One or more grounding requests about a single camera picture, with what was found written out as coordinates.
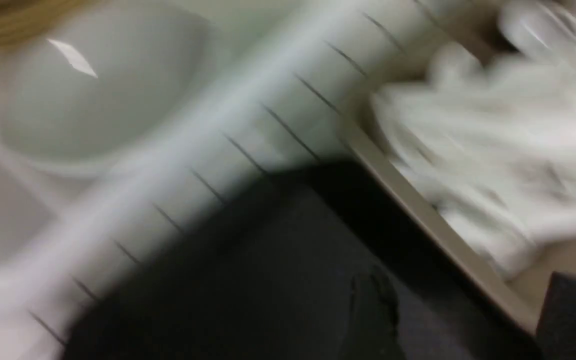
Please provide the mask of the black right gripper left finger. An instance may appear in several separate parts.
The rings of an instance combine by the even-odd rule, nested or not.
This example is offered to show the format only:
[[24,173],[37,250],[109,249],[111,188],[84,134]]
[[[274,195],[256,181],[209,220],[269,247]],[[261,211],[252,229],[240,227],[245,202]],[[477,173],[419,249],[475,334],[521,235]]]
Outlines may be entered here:
[[399,344],[399,301],[389,276],[379,266],[350,281],[349,321],[340,360],[404,360]]

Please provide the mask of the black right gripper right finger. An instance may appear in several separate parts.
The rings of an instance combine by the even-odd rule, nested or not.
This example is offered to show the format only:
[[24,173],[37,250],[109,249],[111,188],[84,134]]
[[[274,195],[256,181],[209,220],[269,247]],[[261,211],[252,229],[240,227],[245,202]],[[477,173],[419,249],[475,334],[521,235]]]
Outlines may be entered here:
[[545,360],[576,360],[576,275],[551,275],[535,342]]

